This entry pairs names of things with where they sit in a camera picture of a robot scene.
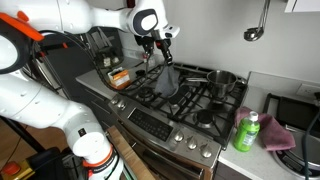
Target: stove control panel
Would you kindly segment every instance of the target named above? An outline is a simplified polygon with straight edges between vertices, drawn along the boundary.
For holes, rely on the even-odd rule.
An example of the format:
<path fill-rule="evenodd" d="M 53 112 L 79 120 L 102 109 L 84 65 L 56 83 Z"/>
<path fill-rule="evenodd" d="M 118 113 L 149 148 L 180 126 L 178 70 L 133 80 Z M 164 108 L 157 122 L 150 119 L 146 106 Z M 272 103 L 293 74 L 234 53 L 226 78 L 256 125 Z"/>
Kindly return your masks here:
<path fill-rule="evenodd" d="M 221 145 L 188 126 L 172 121 L 155 110 L 122 95 L 116 95 L 110 108 L 126 127 L 173 156 L 180 156 L 213 167 Z"/>

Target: stove knob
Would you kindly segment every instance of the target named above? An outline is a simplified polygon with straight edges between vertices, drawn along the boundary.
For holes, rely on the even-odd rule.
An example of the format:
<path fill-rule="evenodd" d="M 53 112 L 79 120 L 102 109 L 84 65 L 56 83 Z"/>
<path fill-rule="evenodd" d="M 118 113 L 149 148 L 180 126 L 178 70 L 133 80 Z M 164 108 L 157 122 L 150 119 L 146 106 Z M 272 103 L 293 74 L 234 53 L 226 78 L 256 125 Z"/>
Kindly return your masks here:
<path fill-rule="evenodd" d="M 117 106 L 119 109 L 124 110 L 126 108 L 127 103 L 125 103 L 123 100 L 120 101 Z"/>
<path fill-rule="evenodd" d="M 197 147 L 197 140 L 193 136 L 188 138 L 187 143 L 188 143 L 188 148 L 191 150 Z"/>
<path fill-rule="evenodd" d="M 119 102 L 119 99 L 117 96 L 111 99 L 111 104 L 113 105 L 116 105 L 118 102 Z"/>
<path fill-rule="evenodd" d="M 184 135 L 183 133 L 179 130 L 177 132 L 177 134 L 174 136 L 174 140 L 176 140 L 177 142 L 180 142 L 182 141 L 182 139 L 184 138 Z"/>
<path fill-rule="evenodd" d="M 208 144 L 202 145 L 200 147 L 200 152 L 201 152 L 201 155 L 205 158 L 208 158 L 211 156 L 211 148 Z"/>

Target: cooking pan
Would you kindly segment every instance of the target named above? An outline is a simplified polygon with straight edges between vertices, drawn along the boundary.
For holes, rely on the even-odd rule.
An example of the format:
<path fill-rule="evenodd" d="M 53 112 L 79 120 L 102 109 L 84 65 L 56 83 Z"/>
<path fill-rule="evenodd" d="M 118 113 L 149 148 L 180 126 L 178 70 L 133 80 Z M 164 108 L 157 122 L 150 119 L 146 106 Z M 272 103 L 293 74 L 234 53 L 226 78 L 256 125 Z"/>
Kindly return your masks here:
<path fill-rule="evenodd" d="M 186 78 L 186 80 L 207 82 L 212 96 L 223 99 L 233 90 L 238 77 L 228 71 L 214 70 L 207 74 L 207 78 Z"/>

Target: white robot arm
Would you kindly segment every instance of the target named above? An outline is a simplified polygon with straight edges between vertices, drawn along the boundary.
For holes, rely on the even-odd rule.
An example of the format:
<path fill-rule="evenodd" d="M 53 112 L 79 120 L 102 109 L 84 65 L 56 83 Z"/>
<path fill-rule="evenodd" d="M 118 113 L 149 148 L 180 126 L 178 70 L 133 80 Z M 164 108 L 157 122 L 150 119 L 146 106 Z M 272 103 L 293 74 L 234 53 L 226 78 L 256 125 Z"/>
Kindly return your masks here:
<path fill-rule="evenodd" d="M 86 0 L 1 0 L 0 12 L 11 17 L 23 11 L 38 31 L 54 30 L 80 34 L 94 26 L 114 27 L 145 36 L 160 31 L 162 39 L 174 38 L 179 27 L 168 24 L 162 0 L 139 0 L 133 9 L 111 11 L 92 7 Z"/>
<path fill-rule="evenodd" d="M 119 11 L 91 7 L 85 0 L 1 0 L 0 26 L 0 116 L 36 128 L 62 129 L 74 154 L 84 157 L 90 180 L 118 179 L 123 161 L 92 111 L 56 95 L 20 68 L 30 55 L 29 37 L 41 40 L 40 30 L 79 34 L 105 26 L 138 36 L 153 32 L 158 40 L 173 38 L 179 28 L 168 25 L 162 0 L 140 0 L 135 8 Z"/>

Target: gray cloth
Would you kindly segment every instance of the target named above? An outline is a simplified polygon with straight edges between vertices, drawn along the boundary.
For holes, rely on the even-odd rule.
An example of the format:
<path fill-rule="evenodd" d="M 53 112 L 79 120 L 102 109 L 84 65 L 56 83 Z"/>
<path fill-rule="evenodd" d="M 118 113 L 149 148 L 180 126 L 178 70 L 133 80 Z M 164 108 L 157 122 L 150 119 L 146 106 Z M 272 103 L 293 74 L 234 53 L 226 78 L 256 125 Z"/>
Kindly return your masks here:
<path fill-rule="evenodd" d="M 161 97 L 168 98 L 176 93 L 179 89 L 179 72 L 174 71 L 173 65 L 164 65 L 163 71 L 158 77 L 155 88 L 156 93 L 161 93 Z"/>

